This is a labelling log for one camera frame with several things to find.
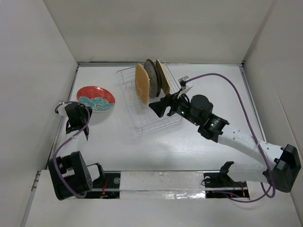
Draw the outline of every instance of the white enclosure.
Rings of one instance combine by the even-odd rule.
[[[272,0],[44,0],[76,61],[241,63]]]
[[[244,155],[237,150],[205,140],[199,133],[197,127],[190,122],[183,120],[174,125],[154,130],[152,132],[138,135],[128,107],[123,96],[123,90],[119,85],[116,72],[125,68],[123,63],[100,64],[98,67],[79,67],[77,77],[71,93],[71,100],[76,100],[79,88],[88,85],[102,85],[108,89],[115,97],[116,104],[112,111],[106,113],[93,113],[89,124],[89,140],[81,149],[83,158],[87,165],[100,162],[105,171],[203,171],[217,170],[229,160],[235,163],[257,165],[258,162]],[[239,66],[230,65],[205,65],[205,64],[168,64],[174,78],[178,80],[185,73],[191,78],[199,73],[209,71],[221,73],[230,79],[236,86],[242,98],[243,104],[250,119],[252,128],[258,138],[262,138],[262,131],[253,110],[253,105],[247,91],[245,78]],[[224,119],[228,119],[231,127],[234,126],[242,132],[249,132],[246,119],[241,105],[237,99],[235,91],[227,81],[220,77],[207,77],[192,82],[193,88],[187,93],[189,97],[195,94],[206,95],[214,104],[213,112]],[[62,127],[59,144],[65,139],[65,127]],[[68,155],[64,148],[59,155]],[[173,190],[177,179],[173,176],[167,180],[170,190]],[[54,200],[53,188],[50,175],[47,170],[42,171],[37,184],[37,194],[35,194],[33,205],[28,215],[26,227],[40,227],[44,223],[58,226],[64,223],[66,227],[72,227],[75,223],[104,223],[106,226],[140,227],[154,226],[157,219],[157,226],[175,226],[180,223],[182,226],[277,226],[278,224],[298,226],[299,218],[295,211],[292,198],[289,193],[277,192],[274,199],[264,199],[252,204],[234,204],[228,199],[167,199],[153,197],[153,190],[150,192],[152,177],[142,179],[142,182],[127,181],[126,184],[141,185],[148,190],[148,194],[141,197],[130,196],[129,190],[124,192],[120,185],[120,199],[118,200],[83,200],[70,199],[67,201]],[[193,185],[201,186],[200,181],[192,179]],[[256,199],[262,194],[259,183],[249,183],[251,199]],[[166,211],[159,211],[154,206],[165,207]],[[230,216],[235,215],[240,207],[246,209],[241,211],[241,219],[235,223]],[[112,221],[109,213],[119,214]]]

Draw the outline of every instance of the red plate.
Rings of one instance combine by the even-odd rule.
[[[77,92],[77,100],[90,106],[94,112],[105,112],[114,107],[114,96],[104,88],[87,86]]]

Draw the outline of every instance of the red and blue plate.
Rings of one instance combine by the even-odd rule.
[[[87,86],[77,92],[77,100],[92,108],[94,112],[105,112],[114,107],[114,96],[104,88]]]

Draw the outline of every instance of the white table surface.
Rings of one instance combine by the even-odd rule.
[[[260,128],[250,104],[244,82],[236,66],[170,65],[176,79],[217,72],[231,79],[242,96],[252,126],[259,138]],[[205,140],[197,127],[187,121],[138,136],[134,129],[116,71],[123,67],[79,68],[72,100],[78,89],[97,85],[116,98],[112,112],[94,113],[89,141],[81,151],[87,164],[100,162],[104,170],[207,170],[219,169],[226,161],[251,163],[240,152]],[[240,130],[249,132],[233,89],[221,78],[208,77],[194,82],[189,96],[206,95],[214,113]],[[248,182],[250,196],[262,195],[259,183]],[[277,192],[251,204],[229,199],[180,200],[57,200],[49,172],[42,171],[26,227],[299,227],[301,226],[289,193]]]
[[[198,128],[185,119],[181,123],[138,135],[116,74],[117,70],[124,68],[79,68],[71,100],[76,101],[77,91],[84,86],[103,87],[116,99],[112,111],[92,115],[89,140],[81,151],[87,165],[99,162],[105,171],[218,170],[226,161],[254,162],[230,147],[204,139],[197,132]],[[256,135],[262,138],[238,66],[170,64],[169,68],[176,80],[209,72],[221,73],[229,78],[239,90]],[[189,98],[196,94],[207,96],[214,104],[214,114],[228,120],[236,128],[250,132],[238,98],[227,81],[210,76],[194,81],[193,85],[188,92]],[[60,138],[63,142],[64,133],[61,132]]]

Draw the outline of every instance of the wire dish rack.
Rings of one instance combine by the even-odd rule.
[[[163,59],[160,59],[164,70],[166,71],[170,93],[173,94],[180,90],[178,83],[175,81],[172,76],[166,62]],[[161,90],[159,97],[149,98],[148,104],[144,105],[140,100],[139,96],[136,93],[135,88],[135,66],[126,68],[123,70],[119,70],[116,72],[119,77],[119,83],[121,89],[123,91],[123,95],[125,101],[127,103],[127,107],[131,114],[132,120],[134,122],[134,126],[138,131],[138,134],[143,134],[155,129],[159,129],[177,122],[180,122],[182,117],[175,114],[171,117],[168,117],[166,114],[169,112],[169,108],[167,108],[164,116],[159,118],[155,112],[148,106],[149,103],[160,101],[160,98],[164,97],[165,94]]]

